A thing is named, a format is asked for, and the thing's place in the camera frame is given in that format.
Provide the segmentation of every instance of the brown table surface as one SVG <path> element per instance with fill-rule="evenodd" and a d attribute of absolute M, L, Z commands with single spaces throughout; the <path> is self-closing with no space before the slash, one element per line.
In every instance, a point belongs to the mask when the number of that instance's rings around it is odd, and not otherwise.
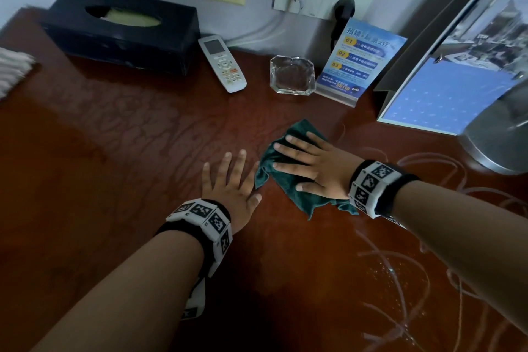
<path fill-rule="evenodd" d="M 454 137 L 377 123 L 371 93 L 357 108 L 278 95 L 269 57 L 240 52 L 248 86 L 233 95 L 201 54 L 187 78 L 68 58 L 39 15 L 22 10 L 0 37 L 40 63 L 0 103 L 0 350 L 29 350 L 168 213 L 198 197 L 203 162 L 214 170 L 240 148 L 254 161 L 302 118 L 365 158 L 409 156 L 402 164 L 424 180 L 493 188 L 508 195 L 472 195 L 517 213 L 526 206 L 512 198 L 528 200 L 527 176 L 483 169 Z M 460 306 L 456 275 L 450 283 L 406 230 L 330 206 L 307 221 L 273 181 L 262 194 L 208 282 L 204 315 L 182 323 L 174 345 L 451 351 L 460 334 L 459 351 L 527 350 L 526 337 L 467 286 Z"/>

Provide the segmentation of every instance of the printed sign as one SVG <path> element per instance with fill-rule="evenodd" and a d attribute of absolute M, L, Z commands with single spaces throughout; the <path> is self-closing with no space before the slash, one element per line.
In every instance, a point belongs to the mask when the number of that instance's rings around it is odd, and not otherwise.
<path fill-rule="evenodd" d="M 317 79 L 318 88 L 360 97 L 406 38 L 351 18 Z"/>

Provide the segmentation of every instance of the microfiber towel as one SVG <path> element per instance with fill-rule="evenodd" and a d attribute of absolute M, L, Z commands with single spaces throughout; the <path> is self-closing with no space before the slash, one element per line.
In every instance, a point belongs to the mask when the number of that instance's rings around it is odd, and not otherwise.
<path fill-rule="evenodd" d="M 282 137 L 270 143 L 270 145 L 260 158 L 260 167 L 257 171 L 257 174 L 255 175 L 255 188 L 258 189 L 263 186 L 264 183 L 268 180 L 269 176 L 272 176 L 275 182 L 278 183 L 282 190 L 286 193 L 286 195 L 294 201 L 297 207 L 308 215 L 308 220 L 312 218 L 312 214 L 314 213 L 313 210 L 316 207 L 324 206 L 327 203 L 333 204 L 334 206 L 337 206 L 338 209 L 345 210 L 350 214 L 358 214 L 356 208 L 352 206 L 347 200 L 330 199 L 319 195 L 309 194 L 307 192 L 296 191 L 295 185 L 297 185 L 299 182 L 309 182 L 310 180 L 305 177 L 300 177 L 299 175 L 283 173 L 273 168 L 272 164 L 274 162 L 302 164 L 297 160 L 294 160 L 277 152 L 273 148 L 273 144 L 275 142 L 278 142 L 287 147 L 298 149 L 291 143 L 286 142 L 286 135 L 292 135 L 303 141 L 313 143 L 310 138 L 306 136 L 306 133 L 308 131 L 313 132 L 315 135 L 326 140 L 326 138 L 321 135 L 319 131 L 316 130 L 315 127 L 311 125 L 308 120 L 301 120 L 300 122 L 292 125 L 290 128 L 288 128 L 288 130 Z"/>

